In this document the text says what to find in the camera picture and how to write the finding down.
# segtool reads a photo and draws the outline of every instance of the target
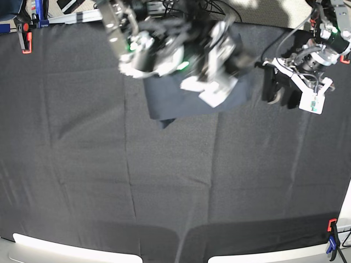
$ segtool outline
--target green led light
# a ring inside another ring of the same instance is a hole
[[[181,63],[178,67],[177,70],[183,70],[185,69],[190,63],[188,61],[185,61],[183,63]]]

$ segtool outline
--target blue clamp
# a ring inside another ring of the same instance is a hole
[[[9,33],[11,31],[10,24],[0,24],[0,34]]]
[[[336,250],[336,242],[335,242],[335,239],[333,236],[330,236],[329,237],[329,247],[328,247],[328,250],[327,250],[327,254],[329,254],[330,252]]]
[[[43,0],[35,0],[35,8],[37,19],[39,20],[37,23],[38,28],[49,26],[49,20],[44,18]]]

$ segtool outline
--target table surface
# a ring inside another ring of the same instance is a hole
[[[240,27],[258,52],[285,32]],[[30,55],[0,38],[1,237],[144,262],[326,243],[351,174],[349,65],[321,116],[261,101],[257,71],[248,103],[161,130],[100,23],[34,30]]]

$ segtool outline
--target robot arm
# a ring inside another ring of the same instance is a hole
[[[200,99],[217,107],[234,89],[238,74],[254,67],[255,58],[232,32],[234,18],[215,22],[201,16],[200,0],[171,2],[186,16],[156,19],[150,1],[98,2],[120,71],[133,78],[186,71],[180,88],[199,92]]]
[[[333,81],[323,77],[324,72],[340,56],[350,53],[351,25],[343,0],[307,2],[313,7],[310,16],[313,38],[290,58],[275,58],[265,64],[274,66],[277,73],[288,77],[301,91],[300,109],[321,114],[325,92],[334,89]]]

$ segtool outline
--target black cloth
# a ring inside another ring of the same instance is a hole
[[[258,62],[266,57],[273,58],[275,56],[275,50],[279,41],[274,42],[273,40],[287,32],[287,29],[284,28],[265,27],[265,30],[260,30],[262,26],[242,23],[235,23],[232,25],[232,28],[233,32],[240,33],[245,49],[252,53],[253,56],[257,56]],[[287,49],[282,50],[283,53],[288,50],[286,55],[306,44],[311,34],[306,31],[298,31],[295,36],[298,36],[298,38],[294,41],[292,37],[290,43],[288,42],[285,45]],[[264,78],[264,72],[261,68],[257,67],[251,70],[248,74],[239,78],[235,88],[222,104],[212,108],[199,99],[199,93],[179,89],[181,82],[188,77],[187,73],[178,71],[166,77],[154,76],[144,80],[150,118],[163,121],[231,110],[251,99],[252,89],[262,87]]]
[[[260,49],[285,31],[239,29]],[[321,116],[262,102],[258,75],[250,102],[160,130],[101,24],[34,30],[29,55],[0,41],[1,237],[162,263],[327,242],[350,181],[348,65]]]
[[[23,0],[0,0],[0,21],[14,19],[22,4]]]

